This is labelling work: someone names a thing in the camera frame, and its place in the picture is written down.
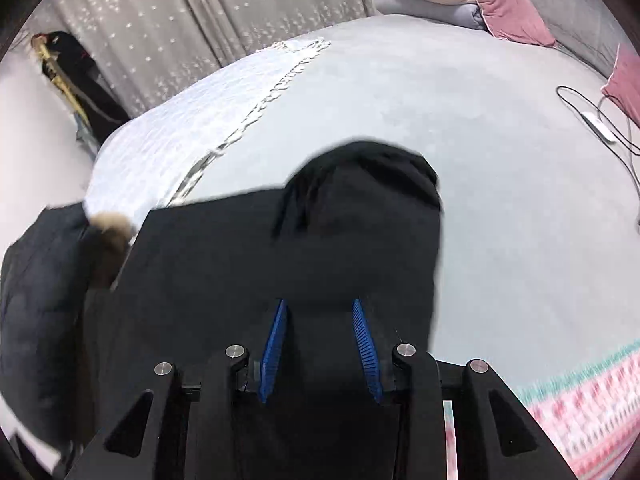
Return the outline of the grey bed sheet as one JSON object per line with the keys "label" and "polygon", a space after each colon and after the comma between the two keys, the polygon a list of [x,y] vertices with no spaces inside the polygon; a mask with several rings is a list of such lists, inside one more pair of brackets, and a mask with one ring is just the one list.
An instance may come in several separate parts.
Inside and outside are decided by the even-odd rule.
{"label": "grey bed sheet", "polygon": [[436,358],[524,387],[639,342],[638,198],[556,96],[602,77],[558,50],[386,15],[329,41],[190,193],[277,186],[315,154],[375,139],[422,154],[444,204]]}

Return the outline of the hanging dark clothes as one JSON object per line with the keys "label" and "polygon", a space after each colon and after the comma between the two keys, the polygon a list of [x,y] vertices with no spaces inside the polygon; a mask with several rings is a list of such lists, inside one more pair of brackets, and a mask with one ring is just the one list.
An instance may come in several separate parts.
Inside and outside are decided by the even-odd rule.
{"label": "hanging dark clothes", "polygon": [[68,32],[35,34],[30,40],[41,70],[68,104],[76,122],[76,140],[93,157],[113,132],[130,121],[107,91],[96,61]]}

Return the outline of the pink pillow near headboard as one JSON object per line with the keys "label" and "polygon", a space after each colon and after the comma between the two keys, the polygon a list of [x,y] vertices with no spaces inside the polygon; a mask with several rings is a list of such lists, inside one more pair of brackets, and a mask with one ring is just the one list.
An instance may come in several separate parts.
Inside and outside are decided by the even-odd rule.
{"label": "pink pillow near headboard", "polygon": [[612,74],[601,92],[640,127],[640,58],[633,48],[618,46]]}

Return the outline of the grey quilted headboard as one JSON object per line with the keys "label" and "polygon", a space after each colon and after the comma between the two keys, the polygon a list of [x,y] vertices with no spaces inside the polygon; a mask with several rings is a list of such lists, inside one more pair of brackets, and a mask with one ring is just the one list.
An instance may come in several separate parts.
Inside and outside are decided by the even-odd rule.
{"label": "grey quilted headboard", "polygon": [[631,42],[602,0],[530,0],[562,46],[610,76],[618,47]]}

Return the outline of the patterned red green blanket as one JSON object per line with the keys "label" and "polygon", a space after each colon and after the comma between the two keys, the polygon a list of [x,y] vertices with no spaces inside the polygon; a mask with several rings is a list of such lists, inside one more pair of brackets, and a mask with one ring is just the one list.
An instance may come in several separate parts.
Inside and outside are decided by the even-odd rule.
{"label": "patterned red green blanket", "polygon": [[485,354],[579,479],[611,479],[639,435],[639,341]]}

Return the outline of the pink pillow on bedding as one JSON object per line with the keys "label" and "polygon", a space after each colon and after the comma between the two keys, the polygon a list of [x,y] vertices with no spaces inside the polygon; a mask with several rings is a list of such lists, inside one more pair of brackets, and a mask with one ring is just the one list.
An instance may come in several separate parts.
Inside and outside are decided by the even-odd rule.
{"label": "pink pillow on bedding", "polygon": [[556,39],[530,0],[476,0],[492,36],[551,48]]}

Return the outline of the black button-up coat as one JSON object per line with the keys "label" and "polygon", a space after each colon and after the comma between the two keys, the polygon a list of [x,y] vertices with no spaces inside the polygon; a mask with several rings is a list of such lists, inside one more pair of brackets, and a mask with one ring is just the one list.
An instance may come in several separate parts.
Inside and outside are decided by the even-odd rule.
{"label": "black button-up coat", "polygon": [[283,188],[152,212],[116,287],[89,299],[96,426],[124,414],[160,361],[213,385],[230,344],[288,306],[279,375],[266,403],[235,410],[247,479],[387,479],[398,411],[376,402],[352,308],[426,348],[440,241],[438,177],[418,154],[349,143],[311,159]]}

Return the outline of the folded black puffer jacket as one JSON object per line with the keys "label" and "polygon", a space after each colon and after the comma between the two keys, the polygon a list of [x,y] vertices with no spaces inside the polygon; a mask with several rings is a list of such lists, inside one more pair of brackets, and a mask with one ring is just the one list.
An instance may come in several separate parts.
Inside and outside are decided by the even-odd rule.
{"label": "folded black puffer jacket", "polygon": [[60,452],[78,441],[81,318],[107,289],[136,229],[118,212],[46,208],[1,266],[1,394],[37,439]]}

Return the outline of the white fringed throw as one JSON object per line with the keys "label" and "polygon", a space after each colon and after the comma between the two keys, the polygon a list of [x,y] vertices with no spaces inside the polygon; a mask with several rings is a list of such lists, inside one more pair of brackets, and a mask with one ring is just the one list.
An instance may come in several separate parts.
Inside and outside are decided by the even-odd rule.
{"label": "white fringed throw", "polygon": [[99,151],[86,215],[120,214],[140,228],[150,211],[182,202],[329,45],[324,38],[277,42],[127,122]]}

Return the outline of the folded grey-blue blanket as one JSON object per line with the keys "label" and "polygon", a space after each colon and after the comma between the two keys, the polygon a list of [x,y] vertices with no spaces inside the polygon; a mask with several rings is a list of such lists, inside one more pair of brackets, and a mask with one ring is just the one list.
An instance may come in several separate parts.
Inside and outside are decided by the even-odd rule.
{"label": "folded grey-blue blanket", "polygon": [[408,15],[469,29],[487,29],[480,8],[475,3],[447,6],[427,0],[374,0],[374,5],[378,12],[385,15]]}

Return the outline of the grey dotted curtain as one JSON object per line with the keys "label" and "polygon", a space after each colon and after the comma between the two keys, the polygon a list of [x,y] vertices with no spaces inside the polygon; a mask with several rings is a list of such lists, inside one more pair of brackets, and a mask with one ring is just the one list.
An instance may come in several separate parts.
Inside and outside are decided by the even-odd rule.
{"label": "grey dotted curtain", "polygon": [[136,117],[245,55],[373,13],[372,0],[42,0],[25,28],[72,34]]}

